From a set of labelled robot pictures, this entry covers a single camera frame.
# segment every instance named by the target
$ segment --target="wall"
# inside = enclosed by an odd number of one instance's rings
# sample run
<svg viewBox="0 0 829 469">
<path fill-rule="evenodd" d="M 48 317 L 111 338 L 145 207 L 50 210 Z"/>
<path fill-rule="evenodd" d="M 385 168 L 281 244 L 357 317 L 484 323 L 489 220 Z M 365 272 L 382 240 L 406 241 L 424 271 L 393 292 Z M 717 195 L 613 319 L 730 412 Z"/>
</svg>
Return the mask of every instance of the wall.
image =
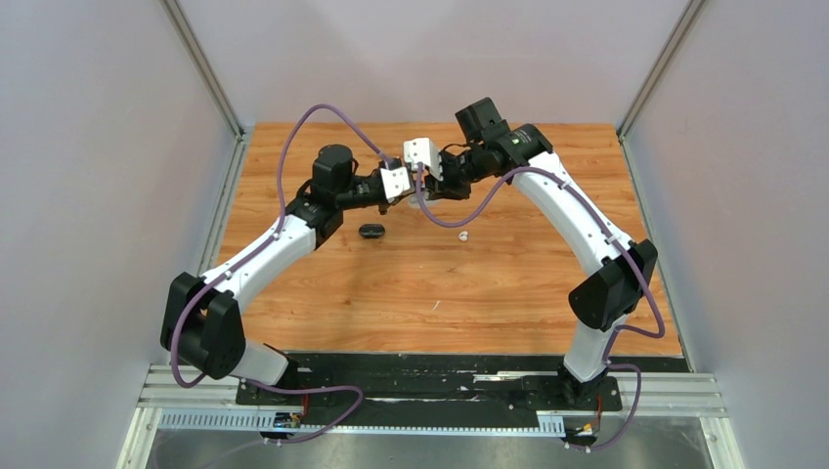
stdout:
<svg viewBox="0 0 829 469">
<path fill-rule="evenodd" d="M 240 118 L 615 122 L 686 0 L 180 0 Z M 320 119 L 334 119 L 321 112 Z"/>
<path fill-rule="evenodd" d="M 825 467 L 829 4 L 712 0 L 630 138 L 686 351 L 748 467 Z"/>
<path fill-rule="evenodd" d="M 158 2 L 0 7 L 0 467 L 114 465 L 231 146 Z"/>
</svg>

